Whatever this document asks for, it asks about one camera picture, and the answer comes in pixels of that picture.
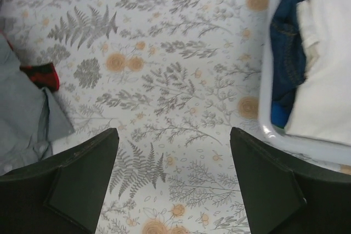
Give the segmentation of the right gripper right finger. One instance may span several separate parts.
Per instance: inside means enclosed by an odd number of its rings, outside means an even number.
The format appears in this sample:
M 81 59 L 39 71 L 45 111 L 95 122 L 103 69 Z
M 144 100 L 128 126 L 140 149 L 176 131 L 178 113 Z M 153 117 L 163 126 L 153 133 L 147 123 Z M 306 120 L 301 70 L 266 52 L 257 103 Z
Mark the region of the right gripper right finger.
M 303 161 L 232 128 L 251 233 L 350 233 L 350 175 Z

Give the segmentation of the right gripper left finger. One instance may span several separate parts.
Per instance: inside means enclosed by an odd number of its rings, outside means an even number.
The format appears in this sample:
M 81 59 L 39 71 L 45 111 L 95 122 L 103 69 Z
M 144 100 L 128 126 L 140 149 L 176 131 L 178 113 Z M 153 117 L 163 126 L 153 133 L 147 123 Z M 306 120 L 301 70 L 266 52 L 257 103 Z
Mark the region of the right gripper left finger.
M 94 233 L 119 143 L 109 128 L 1 176 L 1 233 Z

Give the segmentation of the grey long sleeve shirt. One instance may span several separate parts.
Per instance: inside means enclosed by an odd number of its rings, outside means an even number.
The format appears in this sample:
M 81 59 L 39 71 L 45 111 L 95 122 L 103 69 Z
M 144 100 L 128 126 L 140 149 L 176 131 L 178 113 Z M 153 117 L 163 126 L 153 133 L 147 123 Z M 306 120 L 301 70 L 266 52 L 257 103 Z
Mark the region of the grey long sleeve shirt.
M 48 88 L 38 88 L 1 36 L 1 174 L 49 157 L 74 128 Z

